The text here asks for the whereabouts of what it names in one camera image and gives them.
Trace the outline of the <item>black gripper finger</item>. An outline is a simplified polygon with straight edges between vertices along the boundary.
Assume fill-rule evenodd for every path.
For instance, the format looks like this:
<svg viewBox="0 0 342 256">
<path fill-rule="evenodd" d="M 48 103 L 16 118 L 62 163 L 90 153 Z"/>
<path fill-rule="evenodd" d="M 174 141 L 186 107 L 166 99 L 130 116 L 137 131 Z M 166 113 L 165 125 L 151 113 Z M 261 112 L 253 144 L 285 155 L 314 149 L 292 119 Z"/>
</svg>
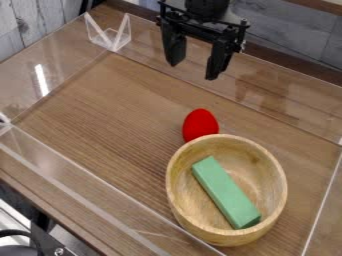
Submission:
<svg viewBox="0 0 342 256">
<path fill-rule="evenodd" d="M 162 42 L 169 64 L 177 66 L 186 58 L 187 39 L 179 27 L 162 20 Z"/>
<path fill-rule="evenodd" d="M 235 50 L 235 36 L 226 31 L 213 42 L 211 55 L 207 60 L 206 79 L 215 80 L 227 69 Z"/>
</svg>

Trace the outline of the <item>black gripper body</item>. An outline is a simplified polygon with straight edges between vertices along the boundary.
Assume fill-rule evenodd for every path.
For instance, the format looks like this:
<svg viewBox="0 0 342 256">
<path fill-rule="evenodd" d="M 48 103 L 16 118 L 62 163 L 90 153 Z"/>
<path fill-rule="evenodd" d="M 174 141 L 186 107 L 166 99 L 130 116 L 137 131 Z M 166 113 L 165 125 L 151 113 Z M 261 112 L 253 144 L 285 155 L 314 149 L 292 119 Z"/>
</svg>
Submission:
<svg viewBox="0 0 342 256">
<path fill-rule="evenodd" d="M 214 43 L 222 39 L 231 52 L 245 50 L 250 22 L 231 10 L 233 0 L 158 0 L 158 25 L 167 46 L 187 36 Z"/>
</svg>

